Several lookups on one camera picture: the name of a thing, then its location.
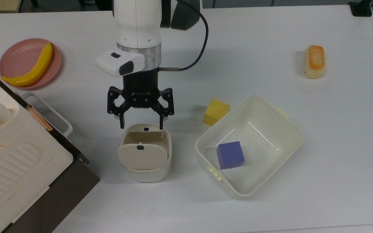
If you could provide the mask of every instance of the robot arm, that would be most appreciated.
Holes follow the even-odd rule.
[[[114,77],[149,71],[161,62],[161,0],[114,0],[117,46],[96,58],[96,66]]]
[[[201,5],[200,0],[186,1],[198,8]],[[124,128],[123,114],[130,107],[152,108],[160,115],[161,129],[163,118],[174,114],[172,89],[160,91],[157,88],[161,64],[160,26],[164,25],[162,12],[165,12],[165,22],[170,18],[172,28],[185,30],[198,22],[199,16],[186,6],[168,6],[170,3],[170,0],[114,0],[117,45],[98,56],[96,66],[114,77],[123,76],[123,90],[110,87],[107,106],[108,113],[120,119],[121,128]],[[185,14],[186,9],[194,16]],[[176,16],[177,11],[183,17]],[[117,107],[114,100],[119,96],[125,101]],[[168,102],[167,108],[158,102],[159,97]]]

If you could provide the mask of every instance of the black cable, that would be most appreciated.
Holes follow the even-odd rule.
[[[208,30],[208,23],[207,23],[207,20],[205,19],[205,17],[201,14],[201,12],[199,12],[199,10],[195,9],[195,7],[193,7],[191,4],[186,3],[183,0],[176,0],[176,1],[178,3],[182,3],[185,6],[189,7],[190,9],[192,9],[194,12],[196,12],[201,17],[202,21],[205,24],[205,40],[204,40],[204,44],[202,45],[201,52],[198,55],[198,58],[191,65],[188,65],[187,67],[184,67],[184,68],[159,68],[160,71],[185,71],[185,70],[188,70],[189,68],[194,66],[200,60],[202,54],[204,53],[205,46],[207,45],[208,31],[209,30]]]

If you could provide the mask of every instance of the white drawer unit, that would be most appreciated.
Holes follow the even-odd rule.
[[[0,232],[72,161],[71,153],[0,87]]]

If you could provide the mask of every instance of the pink plate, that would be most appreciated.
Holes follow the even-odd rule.
[[[0,75],[13,78],[28,73],[37,63],[41,50],[50,41],[44,39],[27,39],[11,46],[1,57]],[[36,89],[53,79],[61,65],[61,54],[53,44],[53,57],[43,77],[35,84],[28,87],[17,87],[23,90]]]

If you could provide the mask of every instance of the plastic tray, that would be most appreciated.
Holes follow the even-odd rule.
[[[245,162],[221,170],[216,149],[239,141]],[[253,194],[303,142],[302,132],[263,97],[252,95],[204,133],[196,143],[199,165],[234,199]]]

